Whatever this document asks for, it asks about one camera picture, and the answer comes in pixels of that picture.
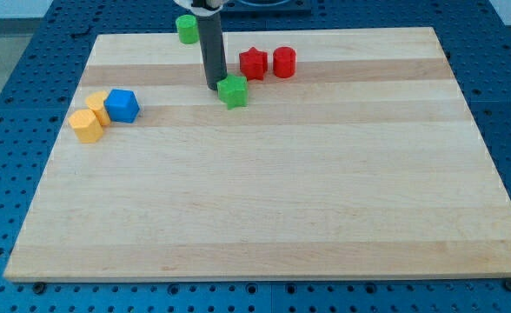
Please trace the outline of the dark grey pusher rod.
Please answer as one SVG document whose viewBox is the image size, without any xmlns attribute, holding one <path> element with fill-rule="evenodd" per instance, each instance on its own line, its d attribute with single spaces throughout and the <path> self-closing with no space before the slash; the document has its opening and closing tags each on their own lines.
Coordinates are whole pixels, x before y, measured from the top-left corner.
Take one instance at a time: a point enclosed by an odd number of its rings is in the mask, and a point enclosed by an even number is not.
<svg viewBox="0 0 511 313">
<path fill-rule="evenodd" d="M 217 83 L 228 75 L 222 36 L 221 8 L 222 6 L 215 2 L 192 1 L 192 12 L 197 20 L 204 73 L 210 90 L 217 90 Z"/>
</svg>

